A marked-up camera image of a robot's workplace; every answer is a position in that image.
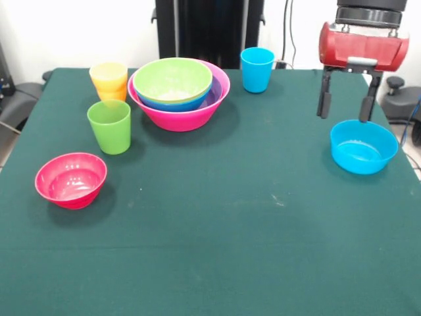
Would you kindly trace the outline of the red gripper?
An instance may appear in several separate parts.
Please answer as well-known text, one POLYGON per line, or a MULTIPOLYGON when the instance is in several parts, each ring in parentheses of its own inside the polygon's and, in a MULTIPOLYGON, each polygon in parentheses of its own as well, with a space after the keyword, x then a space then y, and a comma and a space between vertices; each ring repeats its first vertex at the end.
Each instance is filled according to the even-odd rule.
POLYGON ((407 33, 394 34, 391 29, 325 22, 318 44, 319 59, 325 67, 316 115, 322 119, 328 117, 332 98, 330 93, 332 67, 364 65, 381 71, 369 73, 372 79, 360 108, 359 120, 370 121, 383 72, 398 70, 408 50, 407 33))

